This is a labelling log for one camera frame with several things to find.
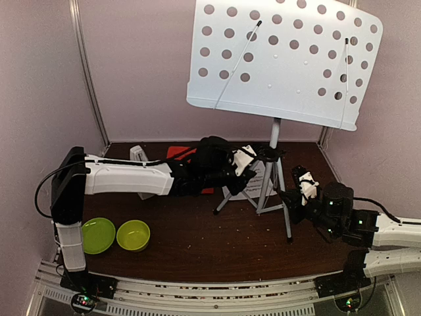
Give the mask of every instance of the metal frame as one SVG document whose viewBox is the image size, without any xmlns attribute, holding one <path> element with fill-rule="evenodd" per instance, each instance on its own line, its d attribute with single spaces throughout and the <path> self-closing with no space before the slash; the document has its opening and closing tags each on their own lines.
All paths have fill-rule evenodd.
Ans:
<svg viewBox="0 0 421 316">
<path fill-rule="evenodd" d="M 82 21 L 80 19 L 79 11 L 79 0 L 69 0 L 70 5 L 70 15 L 72 18 L 74 33 L 76 36 L 76 41 L 78 42 L 78 49 L 80 55 L 80 61 L 82 64 L 82 70 L 84 72 L 84 79 L 86 85 L 86 91 L 89 97 L 89 102 L 91 103 L 91 108 L 93 111 L 93 116 L 95 122 L 97 123 L 99 132 L 101 133 L 101 138 L 104 143 L 104 146 L 107 147 L 110 145 L 110 140 L 105 129 L 105 124 L 103 117 L 101 115 L 101 110 L 99 109 L 99 104 L 97 100 L 97 95 L 95 93 L 95 88 L 93 87 L 93 80 L 91 76 L 91 70 L 87 60 L 87 51 L 84 40 L 84 33 L 82 29 Z"/>
<path fill-rule="evenodd" d="M 274 122 L 272 124 L 272 134 L 270 136 L 270 143 L 269 143 L 269 146 L 271 148 L 276 148 L 278 146 L 280 130 L 281 130 L 281 119 L 274 118 Z M 256 166 L 257 166 L 257 163 L 255 163 L 251 167 L 251 170 L 254 170 Z M 245 198 L 251 203 L 251 205 L 256 208 L 256 213 L 259 215 L 263 213 L 271 212 L 271 211 L 276 211 L 278 209 L 284 209 L 287 238 L 288 240 L 291 240 L 292 239 L 291 223 L 289 221 L 289 213 L 288 213 L 287 205 L 284 202 L 282 202 L 282 204 L 265 208 L 267 197 L 270 196 L 270 192 L 268 192 L 268 188 L 269 188 L 270 177 L 272 174 L 274 175 L 274 179 L 275 179 L 274 188 L 276 188 L 277 185 L 279 184 L 281 191 L 285 191 L 284 172 L 282 170 L 281 158 L 279 158 L 278 161 L 276 161 L 276 163 L 266 163 L 266 166 L 264 169 L 263 181 L 262 181 L 262 188 L 260 191 L 260 198 L 257 204 L 247 195 L 247 193 L 242 192 L 241 194 L 243 194 Z M 218 205 L 218 207 L 214 211 L 215 215 L 221 212 L 222 208 L 225 206 L 225 204 L 228 203 L 231 197 L 232 195 L 228 194 L 224 198 L 224 200 L 222 200 L 220 205 Z"/>
<path fill-rule="evenodd" d="M 74 293 L 60 287 L 56 266 L 56 263 L 41 262 L 24 315 L 39 316 L 43 298 L 70 303 Z M 316 277 L 319 276 L 236 283 L 156 282 L 117 277 L 114 299 L 101 299 L 101 308 L 95 312 L 115 316 L 273 316 L 278 313 L 288 316 L 295 311 L 296 315 L 311 316 L 315 315 L 313 304 L 334 299 L 333 296 L 318 298 Z M 377 284 L 388 289 L 394 315 L 405 316 L 394 277 L 379 276 Z"/>
</svg>

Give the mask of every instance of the green bowl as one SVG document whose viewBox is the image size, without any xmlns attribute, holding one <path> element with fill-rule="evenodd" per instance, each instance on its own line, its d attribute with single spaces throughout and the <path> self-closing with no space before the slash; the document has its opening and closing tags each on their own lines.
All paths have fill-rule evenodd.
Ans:
<svg viewBox="0 0 421 316">
<path fill-rule="evenodd" d="M 116 228 L 108 219 L 98 217 L 85 223 L 82 234 L 85 253 L 97 255 L 110 248 L 116 238 Z"/>
<path fill-rule="evenodd" d="M 132 252 L 144 250 L 150 237 L 151 231 L 146 223 L 137 220 L 125 222 L 117 232 L 117 242 L 120 247 Z"/>
</svg>

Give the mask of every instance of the gray wall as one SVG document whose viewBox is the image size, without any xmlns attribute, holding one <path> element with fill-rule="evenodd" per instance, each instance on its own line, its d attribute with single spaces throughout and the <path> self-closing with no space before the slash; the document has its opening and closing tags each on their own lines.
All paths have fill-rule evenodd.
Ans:
<svg viewBox="0 0 421 316">
<path fill-rule="evenodd" d="M 195 0 L 82 0 L 89 64 L 112 141 L 269 140 L 271 118 L 186 101 Z M 283 140 L 316 141 L 320 127 L 285 121 Z"/>
<path fill-rule="evenodd" d="M 361 9 L 382 20 L 383 41 L 358 129 L 334 131 L 328 157 L 356 195 L 396 215 L 421 217 L 420 3 L 366 0 Z"/>
<path fill-rule="evenodd" d="M 0 314 L 20 315 L 40 259 L 55 250 L 34 190 L 70 147 L 102 145 L 68 1 L 0 0 L 0 42 Z"/>
</svg>

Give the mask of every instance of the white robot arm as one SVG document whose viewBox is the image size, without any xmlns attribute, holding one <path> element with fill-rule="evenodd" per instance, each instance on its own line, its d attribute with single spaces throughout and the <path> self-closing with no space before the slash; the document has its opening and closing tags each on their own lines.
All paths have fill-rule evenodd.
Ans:
<svg viewBox="0 0 421 316">
<path fill-rule="evenodd" d="M 86 155 L 81 147 L 70 150 L 60 168 L 41 181 L 51 182 L 51 218 L 64 259 L 66 278 L 62 286 L 82 293 L 101 292 L 112 297 L 115 280 L 88 273 L 83 249 L 82 215 L 84 196 L 104 192 L 142 192 L 158 196 L 198 196 L 205 188 L 226 186 L 235 196 L 242 192 L 256 172 L 256 160 L 275 162 L 280 153 L 266 145 L 236 147 L 215 136 L 164 161 L 125 161 Z"/>
</svg>

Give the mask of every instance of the red object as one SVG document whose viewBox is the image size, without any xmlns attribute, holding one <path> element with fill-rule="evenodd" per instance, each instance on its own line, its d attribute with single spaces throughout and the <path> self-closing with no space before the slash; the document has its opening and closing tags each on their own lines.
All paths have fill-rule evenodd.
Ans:
<svg viewBox="0 0 421 316">
<path fill-rule="evenodd" d="M 167 158 L 171 158 L 174 155 L 177 155 L 178 153 L 181 153 L 185 150 L 189 149 L 188 147 L 182 147 L 182 146 L 172 146 L 168 148 L 168 152 L 166 153 Z M 179 156 L 176 160 L 183 159 L 185 156 L 189 155 L 190 153 L 195 153 L 196 149 L 192 149 L 191 151 L 185 153 L 184 155 Z M 202 194 L 213 194 L 214 189 L 204 189 L 202 191 Z"/>
</svg>

